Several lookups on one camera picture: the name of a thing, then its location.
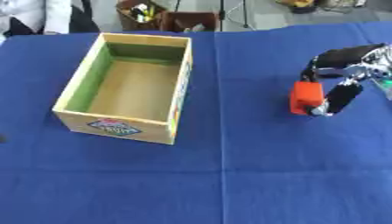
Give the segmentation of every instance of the wooden box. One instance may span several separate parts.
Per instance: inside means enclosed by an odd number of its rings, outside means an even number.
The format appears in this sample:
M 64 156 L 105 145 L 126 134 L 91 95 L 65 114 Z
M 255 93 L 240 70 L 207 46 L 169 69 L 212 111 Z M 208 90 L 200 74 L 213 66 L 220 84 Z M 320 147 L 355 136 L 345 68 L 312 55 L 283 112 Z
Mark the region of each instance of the wooden box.
M 192 65 L 189 38 L 102 33 L 53 111 L 72 131 L 174 144 Z

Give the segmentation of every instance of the printed logo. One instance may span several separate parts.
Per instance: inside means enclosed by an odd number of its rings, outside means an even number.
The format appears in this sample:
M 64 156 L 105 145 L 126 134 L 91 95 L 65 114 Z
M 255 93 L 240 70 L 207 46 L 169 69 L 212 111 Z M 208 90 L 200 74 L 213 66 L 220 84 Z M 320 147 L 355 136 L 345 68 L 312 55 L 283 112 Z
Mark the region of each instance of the printed logo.
M 118 137 L 133 135 L 142 132 L 139 129 L 135 129 L 129 126 L 127 123 L 118 122 L 113 119 L 101 119 L 97 122 L 88 123 L 87 125 L 98 130 L 104 130 L 105 132 Z

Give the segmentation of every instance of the red cube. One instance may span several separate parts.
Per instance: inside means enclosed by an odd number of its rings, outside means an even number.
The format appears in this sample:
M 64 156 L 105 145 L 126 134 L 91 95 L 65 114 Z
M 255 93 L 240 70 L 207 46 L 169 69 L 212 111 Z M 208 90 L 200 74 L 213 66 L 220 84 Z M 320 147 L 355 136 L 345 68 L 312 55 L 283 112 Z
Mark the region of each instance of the red cube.
M 324 101 L 323 88 L 318 82 L 297 81 L 290 93 L 290 111 L 306 115 L 305 106 L 318 107 Z

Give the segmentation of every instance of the table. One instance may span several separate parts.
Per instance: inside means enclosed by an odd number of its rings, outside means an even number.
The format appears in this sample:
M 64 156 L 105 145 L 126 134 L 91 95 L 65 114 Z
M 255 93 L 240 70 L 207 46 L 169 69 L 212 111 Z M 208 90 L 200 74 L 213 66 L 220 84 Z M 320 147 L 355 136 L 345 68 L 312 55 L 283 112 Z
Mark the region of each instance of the table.
M 291 115 L 287 99 L 311 57 L 390 42 L 391 28 L 190 34 L 174 146 L 72 133 L 51 112 L 96 34 L 7 40 L 0 222 L 392 223 L 391 102 L 367 83 L 341 114 L 315 119 Z

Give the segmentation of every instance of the floor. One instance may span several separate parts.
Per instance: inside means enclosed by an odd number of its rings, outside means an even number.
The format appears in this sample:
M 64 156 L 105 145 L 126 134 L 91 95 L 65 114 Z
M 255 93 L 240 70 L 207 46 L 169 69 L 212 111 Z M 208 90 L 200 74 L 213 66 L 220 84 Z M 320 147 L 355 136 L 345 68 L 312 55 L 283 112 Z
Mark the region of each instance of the floor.
M 117 18 L 115 5 L 118 0 L 91 0 L 94 9 L 94 21 L 104 32 L 119 32 L 122 27 Z M 80 0 L 73 0 L 80 6 Z M 155 0 L 156 3 L 173 10 L 177 0 Z M 317 10 L 311 14 L 294 15 L 285 6 L 274 0 L 246 0 L 248 20 L 251 28 L 243 28 L 242 0 L 225 0 L 225 8 L 230 11 L 223 25 L 225 32 L 268 30 L 288 25 L 310 25 L 344 22 L 392 21 L 392 1 L 367 0 L 364 8 L 345 10 L 346 13 Z M 220 1 L 181 0 L 180 11 L 218 11 Z

